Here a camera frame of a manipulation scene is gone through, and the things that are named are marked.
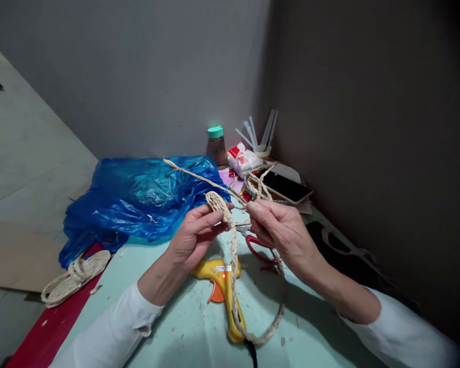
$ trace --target glue gun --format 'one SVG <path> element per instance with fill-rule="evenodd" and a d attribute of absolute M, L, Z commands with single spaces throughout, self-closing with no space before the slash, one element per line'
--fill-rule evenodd
<path fill-rule="evenodd" d="M 237 266 L 237 278 L 240 277 L 240 262 Z M 227 335 L 233 343 L 243 343 L 244 336 L 237 329 L 232 314 L 232 266 L 225 265 L 223 260 L 201 261 L 191 271 L 191 274 L 198 279 L 210 279 L 213 283 L 213 291 L 208 299 L 215 303 L 225 302 L 226 313 L 228 315 L 228 332 Z M 237 300 L 238 318 L 242 328 L 247 331 L 245 326 L 244 315 L 240 309 L 239 301 Z"/>

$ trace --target snack package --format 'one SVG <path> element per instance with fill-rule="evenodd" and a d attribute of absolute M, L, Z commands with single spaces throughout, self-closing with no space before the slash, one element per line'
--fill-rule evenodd
<path fill-rule="evenodd" d="M 232 169 L 234 169 L 242 179 L 249 169 L 254 169 L 262 165 L 262 160 L 252 151 L 246 149 L 242 142 L 234 148 L 229 149 L 226 157 Z"/>

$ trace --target glue gun trigger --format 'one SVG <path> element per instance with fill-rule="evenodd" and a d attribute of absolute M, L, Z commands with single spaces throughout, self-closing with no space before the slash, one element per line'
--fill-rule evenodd
<path fill-rule="evenodd" d="M 213 283 L 213 291 L 211 292 L 210 298 L 208 299 L 208 303 L 209 302 L 214 302 L 214 303 L 224 302 L 225 296 L 223 295 L 223 292 L 221 291 L 220 287 L 215 282 L 215 280 L 210 279 L 210 281 Z"/>

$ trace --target person's right hand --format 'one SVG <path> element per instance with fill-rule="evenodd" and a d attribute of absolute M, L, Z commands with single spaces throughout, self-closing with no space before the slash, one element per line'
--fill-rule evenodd
<path fill-rule="evenodd" d="M 250 221 L 261 245 L 275 248 L 289 269 L 302 281 L 325 260 L 296 208 L 268 200 L 247 205 Z"/>

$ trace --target scissors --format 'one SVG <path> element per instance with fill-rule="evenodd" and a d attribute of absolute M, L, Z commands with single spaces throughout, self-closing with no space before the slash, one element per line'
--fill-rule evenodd
<path fill-rule="evenodd" d="M 255 236 L 253 235 L 247 235 L 247 232 L 250 231 L 252 233 L 255 233 L 254 232 L 254 227 L 253 226 L 237 226 L 236 227 L 237 231 L 240 232 L 243 236 L 245 236 L 245 242 L 247 243 L 247 246 L 249 247 L 250 251 L 257 257 L 259 258 L 261 261 L 263 261 L 264 263 L 267 263 L 267 264 L 271 264 L 271 265 L 277 265 L 278 264 L 278 261 L 276 259 L 272 259 L 272 258 L 267 258 L 267 257 L 264 257 L 262 255 L 260 255 L 259 253 L 257 253 L 254 248 L 252 247 L 252 245 L 250 243 L 255 243 L 257 245 L 260 245 L 260 246 L 264 246 L 261 244 L 261 242 L 259 241 L 258 238 L 256 238 Z M 277 273 L 277 271 L 274 269 L 274 268 L 269 268 L 269 267 L 263 267 L 261 268 L 261 270 L 263 269 L 266 269 L 266 270 L 269 270 L 269 271 L 273 271 L 275 273 Z"/>

